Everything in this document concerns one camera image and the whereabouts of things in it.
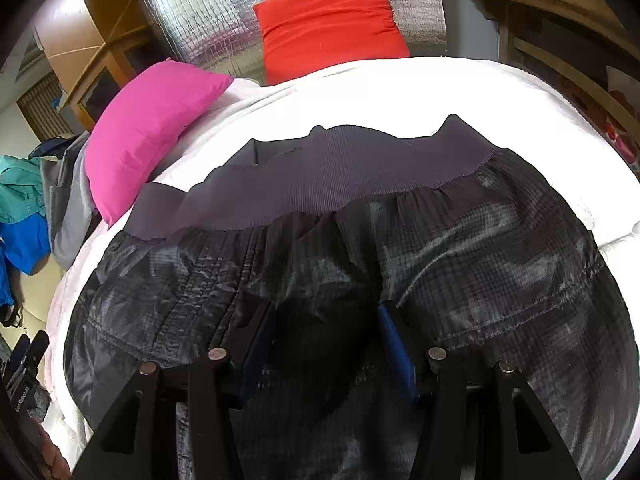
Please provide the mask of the silver foil insulation sheet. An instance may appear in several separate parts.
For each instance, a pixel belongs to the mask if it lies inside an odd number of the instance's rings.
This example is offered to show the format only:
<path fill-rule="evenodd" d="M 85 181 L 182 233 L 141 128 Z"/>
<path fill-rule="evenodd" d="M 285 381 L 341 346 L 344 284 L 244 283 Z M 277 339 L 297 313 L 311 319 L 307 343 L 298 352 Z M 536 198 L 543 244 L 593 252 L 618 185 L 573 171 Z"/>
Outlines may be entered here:
<path fill-rule="evenodd" d="M 203 70 L 266 80 L 254 5 L 265 0 L 143 0 L 146 17 L 172 56 Z M 390 0 L 413 56 L 444 55 L 442 0 Z"/>

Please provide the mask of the grey hoodie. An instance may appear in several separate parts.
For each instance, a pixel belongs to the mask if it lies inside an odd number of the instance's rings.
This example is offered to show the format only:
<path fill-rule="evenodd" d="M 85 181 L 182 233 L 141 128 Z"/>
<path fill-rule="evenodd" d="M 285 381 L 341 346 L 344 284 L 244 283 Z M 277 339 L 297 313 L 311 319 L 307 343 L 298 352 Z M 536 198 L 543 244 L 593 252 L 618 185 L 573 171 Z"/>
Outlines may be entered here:
<path fill-rule="evenodd" d="M 99 214 L 85 170 L 90 132 L 41 143 L 30 154 L 40 165 L 49 242 L 55 262 L 68 270 Z"/>

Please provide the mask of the blue jacket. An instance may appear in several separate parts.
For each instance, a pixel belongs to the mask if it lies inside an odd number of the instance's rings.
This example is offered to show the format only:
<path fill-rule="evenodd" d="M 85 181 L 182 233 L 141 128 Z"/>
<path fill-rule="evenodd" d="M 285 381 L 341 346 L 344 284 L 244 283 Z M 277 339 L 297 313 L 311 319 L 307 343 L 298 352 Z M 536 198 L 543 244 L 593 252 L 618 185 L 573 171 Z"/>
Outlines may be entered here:
<path fill-rule="evenodd" d="M 31 214 L 16 223 L 1 223 L 1 305 L 13 306 L 9 270 L 32 274 L 36 264 L 50 254 L 47 220 Z"/>

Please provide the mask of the wooden pillar cabinet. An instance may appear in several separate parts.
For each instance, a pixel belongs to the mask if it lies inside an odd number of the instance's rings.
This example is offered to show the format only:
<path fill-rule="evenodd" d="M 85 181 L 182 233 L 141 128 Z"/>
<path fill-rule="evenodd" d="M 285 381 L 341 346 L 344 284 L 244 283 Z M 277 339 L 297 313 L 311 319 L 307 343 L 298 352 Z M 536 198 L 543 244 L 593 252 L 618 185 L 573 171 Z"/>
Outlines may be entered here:
<path fill-rule="evenodd" d="M 88 130 L 121 88 L 166 53 L 143 0 L 46 0 L 34 25 L 62 105 Z"/>

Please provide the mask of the red pillow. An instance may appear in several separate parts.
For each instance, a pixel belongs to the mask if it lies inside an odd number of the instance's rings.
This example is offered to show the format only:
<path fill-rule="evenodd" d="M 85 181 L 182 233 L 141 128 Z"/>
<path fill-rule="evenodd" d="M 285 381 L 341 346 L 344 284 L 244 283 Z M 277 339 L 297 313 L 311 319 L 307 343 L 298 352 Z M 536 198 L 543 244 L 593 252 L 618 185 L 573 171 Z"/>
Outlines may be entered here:
<path fill-rule="evenodd" d="M 338 64 L 409 55 L 390 0 L 265 0 L 254 12 L 272 86 Z"/>

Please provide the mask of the pink pillow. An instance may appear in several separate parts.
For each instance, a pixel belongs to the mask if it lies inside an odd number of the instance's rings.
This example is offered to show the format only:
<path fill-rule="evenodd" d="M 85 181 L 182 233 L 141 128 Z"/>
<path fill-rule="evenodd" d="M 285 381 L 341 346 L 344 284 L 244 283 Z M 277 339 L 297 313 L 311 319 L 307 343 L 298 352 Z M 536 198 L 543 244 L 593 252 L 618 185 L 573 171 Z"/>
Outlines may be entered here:
<path fill-rule="evenodd" d="M 93 203 L 108 226 L 122 218 L 186 128 L 232 82 L 229 75 L 166 60 L 116 94 L 93 127 L 85 154 Z"/>

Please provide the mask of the black puffer jacket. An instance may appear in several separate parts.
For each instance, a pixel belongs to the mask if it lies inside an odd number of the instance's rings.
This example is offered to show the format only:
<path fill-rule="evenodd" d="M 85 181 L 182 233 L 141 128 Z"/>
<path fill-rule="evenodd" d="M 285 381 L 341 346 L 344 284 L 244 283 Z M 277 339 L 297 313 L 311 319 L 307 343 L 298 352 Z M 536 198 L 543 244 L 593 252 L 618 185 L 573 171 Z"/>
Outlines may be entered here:
<path fill-rule="evenodd" d="M 247 142 L 190 191 L 145 185 L 82 290 L 66 384 L 93 433 L 148 361 L 191 364 L 272 305 L 257 390 L 230 412 L 242 479 L 413 479 L 378 306 L 459 356 L 516 366 L 580 472 L 632 433 L 638 348 L 596 241 L 528 162 L 457 116 L 432 136 L 317 127 Z"/>

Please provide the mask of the teal shirt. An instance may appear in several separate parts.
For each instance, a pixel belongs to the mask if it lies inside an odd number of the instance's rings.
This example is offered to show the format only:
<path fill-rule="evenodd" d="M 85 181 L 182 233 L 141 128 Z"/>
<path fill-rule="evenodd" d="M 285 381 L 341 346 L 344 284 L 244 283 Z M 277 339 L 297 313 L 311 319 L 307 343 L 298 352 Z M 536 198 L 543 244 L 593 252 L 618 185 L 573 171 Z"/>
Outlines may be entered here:
<path fill-rule="evenodd" d="M 1 222 L 21 222 L 32 214 L 44 217 L 46 205 L 39 160 L 2 155 L 0 167 Z"/>

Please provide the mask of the beige leather sofa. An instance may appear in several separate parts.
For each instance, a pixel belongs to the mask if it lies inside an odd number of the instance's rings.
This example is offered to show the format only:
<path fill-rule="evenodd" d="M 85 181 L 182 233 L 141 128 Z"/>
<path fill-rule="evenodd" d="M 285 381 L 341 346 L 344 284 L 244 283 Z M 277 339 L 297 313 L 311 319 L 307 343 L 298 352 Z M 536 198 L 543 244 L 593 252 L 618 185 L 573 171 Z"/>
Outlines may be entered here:
<path fill-rule="evenodd" d="M 20 271 L 10 273 L 11 290 L 22 315 L 20 326 L 1 327 L 1 335 L 10 348 L 23 334 L 32 338 L 38 330 L 46 328 L 50 304 L 63 275 L 64 270 L 51 256 L 40 260 L 32 275 Z"/>

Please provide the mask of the white fleece blanket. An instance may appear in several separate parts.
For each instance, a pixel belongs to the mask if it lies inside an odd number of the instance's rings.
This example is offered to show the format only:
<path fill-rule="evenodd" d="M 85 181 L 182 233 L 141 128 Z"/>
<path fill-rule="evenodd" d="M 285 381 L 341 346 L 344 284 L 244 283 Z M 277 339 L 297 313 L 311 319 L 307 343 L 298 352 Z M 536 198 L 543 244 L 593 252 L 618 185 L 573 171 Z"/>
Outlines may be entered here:
<path fill-rule="evenodd" d="M 417 139 L 435 134 L 450 116 L 533 166 L 590 231 L 627 306 L 639 367 L 638 180 L 559 92 L 517 68 L 467 58 L 404 58 L 346 63 L 273 87 L 239 79 L 152 183 L 190 191 L 253 140 L 294 140 L 317 127 L 338 126 Z M 80 454 L 93 433 L 66 384 L 70 318 L 136 203 L 112 226 L 96 229 L 51 304 L 44 382 L 68 425 L 64 451 L 70 457 Z M 623 468 L 638 440 L 639 407 L 625 451 L 605 479 Z"/>

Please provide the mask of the wooden side shelf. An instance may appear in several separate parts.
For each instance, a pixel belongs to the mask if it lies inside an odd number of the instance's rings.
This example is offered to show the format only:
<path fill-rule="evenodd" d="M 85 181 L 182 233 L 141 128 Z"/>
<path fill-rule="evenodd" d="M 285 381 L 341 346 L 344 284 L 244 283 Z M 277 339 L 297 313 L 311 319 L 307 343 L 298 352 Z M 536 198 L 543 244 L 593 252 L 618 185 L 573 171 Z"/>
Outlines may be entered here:
<path fill-rule="evenodd" d="M 499 61 L 548 82 L 639 170 L 639 45 L 604 0 L 477 0 Z"/>

